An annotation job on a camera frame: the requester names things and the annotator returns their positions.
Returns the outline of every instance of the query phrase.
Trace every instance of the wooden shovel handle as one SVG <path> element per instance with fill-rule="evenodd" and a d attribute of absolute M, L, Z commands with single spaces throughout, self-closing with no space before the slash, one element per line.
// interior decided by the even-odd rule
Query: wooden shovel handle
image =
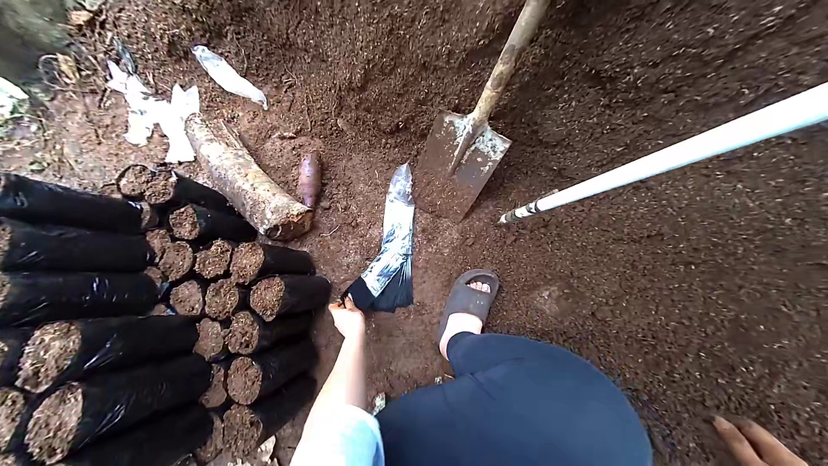
<path fill-rule="evenodd" d="M 503 51 L 500 52 L 498 63 L 494 66 L 492 75 L 489 76 L 489 82 L 486 83 L 483 94 L 477 101 L 477 106 L 474 107 L 473 126 L 477 127 L 489 121 L 489 114 L 492 113 L 494 104 L 497 103 L 509 78 L 512 77 L 518 58 L 529 45 L 548 6 L 549 0 L 527 0 L 523 4 L 523 10 L 512 28 L 512 33 L 509 34 Z"/>

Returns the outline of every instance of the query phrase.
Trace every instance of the stack of soil bags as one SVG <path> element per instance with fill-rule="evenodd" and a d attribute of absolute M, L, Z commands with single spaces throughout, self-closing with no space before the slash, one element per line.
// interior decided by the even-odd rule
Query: stack of soil bags
<path fill-rule="evenodd" d="M 257 243 L 221 194 L 179 173 L 133 165 L 117 184 L 155 212 L 159 227 L 146 237 L 171 285 L 167 312 L 196 322 L 194 351 L 210 364 L 200 403 L 211 429 L 193 457 L 244 458 L 315 393 L 309 329 L 330 282 L 305 251 Z"/>
<path fill-rule="evenodd" d="M 164 176 L 152 196 L 116 199 L 0 175 L 0 464 L 171 466 L 190 455 L 209 461 L 222 449 L 233 365 L 224 339 L 252 292 L 236 281 L 217 289 L 215 320 L 204 318 L 206 296 L 213 282 L 233 278 L 234 250 L 255 231 L 217 192 Z M 251 244 L 243 250 L 255 250 Z M 246 346 L 255 355 L 303 345 L 279 362 L 289 383 L 274 388 L 262 373 L 257 390 L 282 401 L 281 417 L 267 419 L 260 434 L 281 427 L 314 393 L 312 381 L 294 379 L 315 364 L 302 338 L 320 299 L 292 303 L 307 295 L 290 285 L 294 274 L 308 274 L 301 278 L 324 301 L 330 294 L 327 280 L 311 275 L 307 253 L 278 249 L 289 265 L 262 260 L 238 281 L 281 279 L 281 294 L 263 299 L 277 303 L 273 316 L 303 319 L 264 329 Z M 272 276 L 279 273 L 289 275 Z"/>

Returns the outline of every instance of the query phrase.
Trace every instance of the white pipe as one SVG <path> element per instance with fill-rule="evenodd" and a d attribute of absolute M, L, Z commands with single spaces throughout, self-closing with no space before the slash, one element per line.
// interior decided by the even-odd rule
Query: white pipe
<path fill-rule="evenodd" d="M 503 214 L 498 224 L 548 211 L 600 192 L 828 119 L 828 83 L 685 139 L 573 187 Z"/>

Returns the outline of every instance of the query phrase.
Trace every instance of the light blue sleeve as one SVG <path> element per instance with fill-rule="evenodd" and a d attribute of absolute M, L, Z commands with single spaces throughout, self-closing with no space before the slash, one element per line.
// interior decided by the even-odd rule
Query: light blue sleeve
<path fill-rule="evenodd" d="M 342 405 L 304 433 L 291 466 L 385 466 L 377 420 L 353 405 Z"/>

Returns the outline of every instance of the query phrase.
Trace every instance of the foot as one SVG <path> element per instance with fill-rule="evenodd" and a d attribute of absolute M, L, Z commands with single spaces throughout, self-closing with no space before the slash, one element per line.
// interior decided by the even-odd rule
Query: foot
<path fill-rule="evenodd" d="M 471 282 L 467 286 L 484 293 L 491 293 L 492 287 L 482 282 Z M 445 324 L 445 331 L 440 336 L 440 354 L 448 361 L 449 357 L 445 350 L 449 346 L 449 340 L 456 334 L 471 332 L 477 335 L 483 331 L 483 321 L 479 317 L 469 313 L 453 313 Z"/>

